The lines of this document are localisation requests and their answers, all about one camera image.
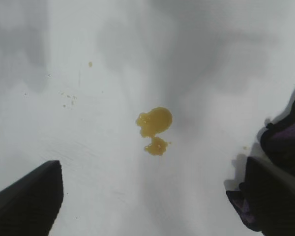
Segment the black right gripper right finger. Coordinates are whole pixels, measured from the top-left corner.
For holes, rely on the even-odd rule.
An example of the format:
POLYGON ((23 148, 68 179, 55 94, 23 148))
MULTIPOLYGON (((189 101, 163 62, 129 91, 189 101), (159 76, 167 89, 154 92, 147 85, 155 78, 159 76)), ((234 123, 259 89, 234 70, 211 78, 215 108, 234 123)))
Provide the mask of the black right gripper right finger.
POLYGON ((245 198, 265 236, 295 236, 295 177, 268 161, 248 157, 245 198))

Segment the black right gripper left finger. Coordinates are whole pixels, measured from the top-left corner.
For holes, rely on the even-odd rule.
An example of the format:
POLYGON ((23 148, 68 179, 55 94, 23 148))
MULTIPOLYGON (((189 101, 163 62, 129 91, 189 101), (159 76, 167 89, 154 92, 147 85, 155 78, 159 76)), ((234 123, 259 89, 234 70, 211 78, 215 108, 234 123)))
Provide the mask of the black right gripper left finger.
POLYGON ((0 191, 0 236, 47 236, 63 198, 61 164, 47 161, 0 191))

